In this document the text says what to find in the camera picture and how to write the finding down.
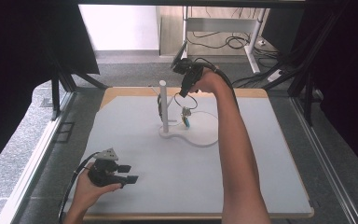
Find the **wire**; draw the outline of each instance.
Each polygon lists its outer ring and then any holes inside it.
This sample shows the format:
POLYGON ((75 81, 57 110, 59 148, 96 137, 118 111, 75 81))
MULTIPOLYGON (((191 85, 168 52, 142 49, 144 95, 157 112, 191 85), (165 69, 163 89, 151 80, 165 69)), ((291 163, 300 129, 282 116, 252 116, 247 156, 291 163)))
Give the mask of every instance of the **wire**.
POLYGON ((204 58, 196 58, 196 60, 194 60, 194 62, 196 62, 197 60, 203 60, 205 61, 206 63, 210 64, 210 65, 213 65, 212 63, 210 63, 208 60, 204 59, 204 58))
POLYGON ((59 223, 62 224, 62 215, 63 215, 63 209, 66 205, 66 201, 68 201, 68 197, 69 197, 69 193, 71 192, 72 186, 75 184, 75 180, 77 178, 77 176, 80 174, 81 170, 83 168, 85 168, 87 162, 96 154, 98 154, 99 152, 95 152, 93 154, 91 154, 88 158, 86 158, 85 160, 83 160, 80 165, 77 167, 77 169, 74 171, 74 174, 72 175, 71 181, 69 182, 69 185, 66 189, 66 192, 63 196, 62 202, 61 202, 61 206, 60 206, 60 213, 58 214, 58 220, 59 223))
POLYGON ((245 47, 246 45, 249 44, 249 40, 248 39, 245 39, 243 37, 240 37, 240 36, 235 36, 235 35, 231 35, 229 37, 226 38, 226 43, 224 45, 221 45, 221 46, 217 46, 217 47, 214 47, 214 46, 208 46, 208 45, 204 45, 204 44, 201 44, 201 43, 195 43, 195 42, 192 42, 191 40, 187 39, 187 41, 190 43, 190 44, 193 44, 193 45, 199 45, 199 46, 203 46, 205 48, 208 48, 208 49, 221 49, 225 46, 229 46, 230 48, 232 49, 243 49, 243 47, 245 47), (240 43, 239 46, 234 46, 231 44, 232 41, 237 41, 238 43, 240 43))
MULTIPOLYGON (((173 96, 173 99, 175 100, 175 102, 180 106, 180 107, 182 107, 180 104, 179 104, 179 102, 177 102, 177 100, 176 100, 176 95, 177 94, 179 94, 179 92, 177 92, 174 96, 173 96)), ((195 108, 197 108, 197 106, 199 106, 199 103, 197 103, 197 100, 196 99, 194 99, 194 97, 192 97, 191 95, 188 95, 191 99, 193 99, 194 100, 194 102, 196 102, 196 106, 194 106, 194 107, 188 107, 188 109, 195 109, 195 108)))
POLYGON ((274 66, 272 66, 267 72, 262 73, 262 74, 257 74, 254 75, 252 77, 243 77, 240 78, 234 82, 231 83, 232 86, 241 83, 243 81, 246 81, 243 84, 240 84, 239 86, 237 86, 236 88, 245 88, 246 86, 253 84, 252 87, 255 87, 258 83, 260 83, 263 79, 265 79, 266 77, 272 75, 272 73, 274 73, 278 68, 280 68, 282 66, 282 63, 276 63, 274 66))
POLYGON ((209 18, 211 18, 211 15, 210 15, 209 12, 208 12, 208 7, 205 7, 205 11, 206 11, 206 13, 208 14, 209 18))
POLYGON ((238 16, 238 19, 241 17, 243 11, 243 7, 240 9, 240 16, 238 16))
POLYGON ((258 59, 257 59, 257 63, 260 64, 261 66, 267 67, 267 68, 271 68, 272 66, 268 66, 268 65, 263 64, 263 63, 261 62, 262 60, 276 60, 276 59, 275 59, 275 58, 270 58, 270 57, 267 57, 267 58, 258 58, 258 59))
MULTIPOLYGON (((257 7, 255 7, 255 10, 257 9, 257 7)), ((254 19, 255 18, 255 11, 254 11, 254 15, 252 16, 252 19, 254 19)))
POLYGON ((192 33, 193 33, 193 36, 196 37, 196 38, 203 38, 203 37, 207 37, 207 36, 210 36, 210 35, 220 34, 220 32, 214 32, 214 33, 211 33, 211 34, 208 34, 208 35, 196 35, 194 31, 192 33))
POLYGON ((231 18, 233 18, 234 17, 234 14, 235 14, 235 12, 237 12, 238 11, 238 7, 235 9, 235 11, 232 13, 232 15, 231 15, 231 18))

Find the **white wall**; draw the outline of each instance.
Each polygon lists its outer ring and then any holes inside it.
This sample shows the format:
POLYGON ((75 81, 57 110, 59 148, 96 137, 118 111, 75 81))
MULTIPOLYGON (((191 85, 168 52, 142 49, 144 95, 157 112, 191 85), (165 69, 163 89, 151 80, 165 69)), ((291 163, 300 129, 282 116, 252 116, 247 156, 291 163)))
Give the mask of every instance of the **white wall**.
POLYGON ((158 49, 156 7, 79 7, 94 50, 158 49))

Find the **black cable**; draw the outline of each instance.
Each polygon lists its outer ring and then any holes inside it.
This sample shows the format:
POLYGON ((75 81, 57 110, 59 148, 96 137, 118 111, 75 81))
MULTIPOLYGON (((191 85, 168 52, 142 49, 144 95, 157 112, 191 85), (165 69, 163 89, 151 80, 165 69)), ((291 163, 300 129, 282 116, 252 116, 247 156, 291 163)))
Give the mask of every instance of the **black cable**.
POLYGON ((196 58, 196 59, 194 60, 194 62, 196 62, 196 61, 198 61, 198 60, 203 60, 203 61, 205 61, 206 63, 208 63, 208 64, 210 64, 210 65, 213 65, 211 62, 209 62, 208 60, 206 60, 206 59, 204 59, 204 58, 196 58))
POLYGON ((238 7, 235 9, 235 11, 232 13, 232 15, 231 15, 231 18, 233 18, 234 17, 234 14, 235 14, 235 12, 237 12, 238 11, 238 7))
POLYGON ((280 55, 277 51, 264 51, 257 48, 254 48, 254 53, 256 53, 257 55, 269 57, 271 59, 277 59, 280 55))
POLYGON ((242 11, 243 11, 243 7, 240 9, 240 16, 238 17, 238 19, 241 17, 242 11))
MULTIPOLYGON (((255 10, 257 9, 257 7, 255 7, 255 10)), ((255 18, 255 11, 254 11, 254 15, 252 16, 252 19, 254 19, 255 18)))
POLYGON ((208 12, 208 7, 205 7, 205 11, 206 11, 206 13, 208 14, 209 18, 211 18, 211 15, 210 15, 209 12, 208 12))
POLYGON ((80 165, 77 167, 77 169, 74 171, 74 174, 72 175, 71 181, 69 182, 68 187, 66 188, 66 192, 63 196, 62 202, 61 202, 61 206, 60 206, 60 213, 58 214, 58 221, 60 224, 62 224, 62 215, 63 215, 63 209, 66 205, 66 201, 68 201, 68 197, 69 197, 69 193, 71 192, 72 186, 75 184, 75 180, 77 178, 77 176, 80 174, 81 170, 83 168, 85 168, 87 162, 96 154, 98 154, 99 152, 95 152, 93 154, 91 154, 88 158, 86 158, 85 160, 83 160, 80 165))
POLYGON ((242 49, 246 44, 249 44, 248 40, 243 38, 243 37, 239 37, 239 36, 235 36, 235 35, 232 35, 232 36, 229 36, 226 38, 226 43, 222 46, 218 46, 218 47, 214 47, 214 46, 208 46, 208 45, 204 45, 204 44, 200 44, 200 43, 194 43, 192 42, 191 40, 187 39, 187 41, 190 43, 190 44, 193 44, 193 45, 199 45, 199 46, 203 46, 205 48, 208 48, 208 49, 221 49, 225 46, 229 46, 230 48, 232 49, 242 49), (235 47, 231 44, 231 41, 238 41, 241 45, 239 47, 235 47))
POLYGON ((270 57, 267 57, 267 58, 257 58, 257 63, 260 64, 261 66, 263 67, 267 67, 267 68, 271 68, 272 66, 267 66, 265 64, 263 64, 261 61, 262 60, 275 60, 276 61, 276 58, 270 58, 270 57))
POLYGON ((193 31, 192 33, 193 33, 193 36, 196 37, 196 38, 203 38, 203 37, 207 37, 207 36, 210 36, 210 35, 220 34, 220 32, 214 32, 214 33, 211 33, 211 34, 208 34, 208 35, 196 35, 196 34, 194 33, 194 31, 193 31))
POLYGON ((231 92, 232 92, 232 95, 233 95, 233 98, 234 98, 234 102, 237 105, 237 108, 240 109, 240 107, 238 106, 237 96, 235 95, 234 88, 232 87, 231 82, 229 81, 229 78, 226 76, 226 74, 222 70, 218 69, 216 66, 214 66, 211 63, 196 63, 196 62, 193 62, 192 64, 193 65, 201 65, 201 66, 204 66, 206 68, 209 68, 212 71, 214 71, 218 76, 220 76, 226 82, 226 84, 229 86, 229 88, 231 89, 231 92))
MULTIPOLYGON (((180 107, 182 107, 182 105, 181 104, 179 104, 179 102, 176 100, 176 95, 177 94, 179 94, 179 92, 177 92, 174 96, 173 96, 173 100, 175 100, 175 102, 180 106, 180 107)), ((192 97, 191 95, 188 95, 188 97, 190 97, 191 99, 193 99, 193 101, 196 103, 196 105, 194 106, 194 107, 187 107, 188 109, 195 109, 195 108, 197 108, 197 106, 199 106, 199 103, 197 102, 197 100, 194 98, 194 97, 192 97)))
POLYGON ((268 53, 279 53, 278 50, 258 49, 256 47, 255 47, 255 51, 260 51, 260 52, 264 51, 264 52, 268 52, 268 53))
POLYGON ((237 86, 237 88, 244 88, 246 87, 247 85, 251 84, 251 83, 255 83, 257 84, 258 82, 260 82, 261 80, 265 79, 266 77, 272 75, 278 68, 280 68, 282 66, 282 63, 276 63, 274 66, 272 66, 267 72, 265 73, 262 73, 262 74, 257 74, 257 75, 254 75, 252 77, 243 77, 243 78, 240 78, 234 82, 232 82, 232 86, 234 86, 235 84, 239 83, 239 82, 242 82, 242 81, 245 81, 245 80, 248 80, 246 83, 243 83, 239 86, 237 86))
POLYGON ((322 20, 320 20, 315 26, 315 28, 313 28, 310 34, 301 42, 301 44, 296 49, 294 49, 288 54, 278 57, 278 61, 283 63, 291 63, 294 60, 300 58, 306 51, 312 39, 316 38, 316 36, 319 34, 319 31, 322 30, 323 25, 328 18, 328 15, 326 15, 322 20))

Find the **black fabric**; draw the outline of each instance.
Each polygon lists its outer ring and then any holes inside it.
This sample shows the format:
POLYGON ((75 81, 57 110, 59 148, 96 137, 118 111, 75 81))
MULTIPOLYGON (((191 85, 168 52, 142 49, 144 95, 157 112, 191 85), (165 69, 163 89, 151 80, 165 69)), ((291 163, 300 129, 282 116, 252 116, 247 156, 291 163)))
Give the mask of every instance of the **black fabric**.
POLYGON ((78 6, 0 1, 0 153, 34 88, 59 71, 99 74, 78 6))
POLYGON ((358 156, 358 1, 351 0, 315 60, 321 108, 358 156))

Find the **metal frame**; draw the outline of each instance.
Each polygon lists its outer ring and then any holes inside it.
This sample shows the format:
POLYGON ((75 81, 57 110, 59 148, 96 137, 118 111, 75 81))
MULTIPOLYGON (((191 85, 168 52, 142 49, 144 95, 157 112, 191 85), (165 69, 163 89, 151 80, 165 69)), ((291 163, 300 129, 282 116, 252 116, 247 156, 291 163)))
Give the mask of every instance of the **metal frame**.
MULTIPOLYGON (((74 96, 73 93, 68 92, 64 95, 62 99, 62 110, 64 111, 66 107, 69 105, 70 100, 74 96)), ((5 203, 4 208, 0 214, 0 224, 7 224, 11 223, 14 217, 17 215, 18 210, 21 206, 22 200, 25 197, 28 188, 30 187, 34 176, 39 169, 39 164, 45 157, 47 153, 49 144, 60 126, 62 122, 62 117, 64 116, 61 113, 55 120, 51 120, 45 131, 42 134, 42 137, 39 139, 34 152, 31 158, 28 160, 19 181, 17 182, 16 186, 14 187, 13 191, 11 192, 7 202, 5 203)))
MULTIPOLYGON (((183 41, 187 40, 187 32, 202 31, 202 32, 224 32, 224 33, 252 33, 251 42, 245 46, 245 52, 252 67, 254 74, 260 73, 257 61, 253 55, 255 41, 257 40, 258 32, 263 23, 263 18, 266 13, 265 8, 261 8, 257 20, 255 19, 217 19, 217 18, 189 18, 188 7, 183 10, 183 41)), ((187 47, 183 54, 187 57, 187 47)))
POLYGON ((304 111, 301 106, 301 103, 299 102, 298 98, 291 97, 290 100, 293 107, 295 108, 298 119, 300 120, 301 125, 303 126, 304 131, 306 132, 306 135, 310 140, 312 149, 314 150, 316 157, 319 160, 319 163, 324 169, 324 173, 330 183, 330 186, 336 194, 338 202, 340 203, 342 210, 345 213, 345 216, 351 224, 358 224, 358 212, 351 199, 351 196, 348 194, 347 190, 339 179, 337 172, 333 164, 329 160, 322 143, 319 141, 318 135, 316 134, 315 130, 302 116, 304 111))
MULTIPOLYGON (((47 4, 62 4, 62 0, 44 0, 47 4)), ((72 0, 73 4, 138 5, 138 6, 192 6, 192 7, 258 7, 304 8, 334 7, 337 0, 72 0)))

